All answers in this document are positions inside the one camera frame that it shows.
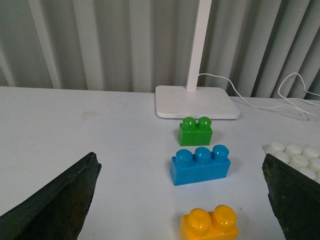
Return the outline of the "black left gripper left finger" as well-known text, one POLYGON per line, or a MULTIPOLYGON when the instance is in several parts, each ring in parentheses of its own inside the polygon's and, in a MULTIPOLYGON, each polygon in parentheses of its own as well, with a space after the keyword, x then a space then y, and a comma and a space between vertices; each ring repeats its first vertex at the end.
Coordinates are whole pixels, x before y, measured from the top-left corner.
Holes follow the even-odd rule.
POLYGON ((0 217, 2 240, 76 240, 102 165, 90 152, 0 217))

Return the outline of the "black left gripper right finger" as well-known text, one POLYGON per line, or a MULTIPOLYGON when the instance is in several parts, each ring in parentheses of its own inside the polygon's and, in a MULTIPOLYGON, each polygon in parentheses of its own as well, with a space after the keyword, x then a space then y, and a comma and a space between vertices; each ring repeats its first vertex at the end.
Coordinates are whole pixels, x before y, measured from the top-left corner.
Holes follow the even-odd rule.
POLYGON ((268 198, 287 240, 320 238, 320 184, 267 154, 262 164, 268 198))

